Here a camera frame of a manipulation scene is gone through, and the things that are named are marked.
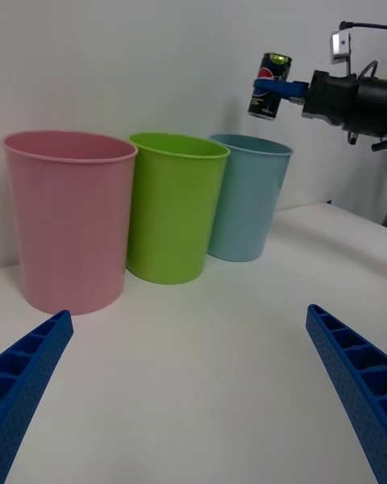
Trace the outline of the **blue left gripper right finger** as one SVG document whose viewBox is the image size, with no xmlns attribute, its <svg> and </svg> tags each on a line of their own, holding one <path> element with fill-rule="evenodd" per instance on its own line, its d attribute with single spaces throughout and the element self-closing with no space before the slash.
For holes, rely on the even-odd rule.
<svg viewBox="0 0 387 484">
<path fill-rule="evenodd" d="M 379 483 L 387 482 L 386 354 L 312 304 L 306 330 Z"/>
</svg>

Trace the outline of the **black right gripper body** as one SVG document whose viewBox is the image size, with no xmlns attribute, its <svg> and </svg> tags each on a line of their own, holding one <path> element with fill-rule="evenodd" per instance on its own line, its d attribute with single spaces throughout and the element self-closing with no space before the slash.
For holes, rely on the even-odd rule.
<svg viewBox="0 0 387 484">
<path fill-rule="evenodd" d="M 315 70 L 306 91 L 302 117 L 322 119 L 343 130 L 359 130 L 354 115 L 359 85 L 355 74 L 334 77 Z"/>
</svg>

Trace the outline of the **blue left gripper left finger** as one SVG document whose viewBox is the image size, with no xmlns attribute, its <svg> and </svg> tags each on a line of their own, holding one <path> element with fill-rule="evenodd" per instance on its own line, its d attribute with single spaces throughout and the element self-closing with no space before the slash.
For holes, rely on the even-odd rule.
<svg viewBox="0 0 387 484">
<path fill-rule="evenodd" d="M 53 315 L 0 356 L 0 482 L 14 462 L 31 419 L 73 336 L 68 311 Z"/>
</svg>

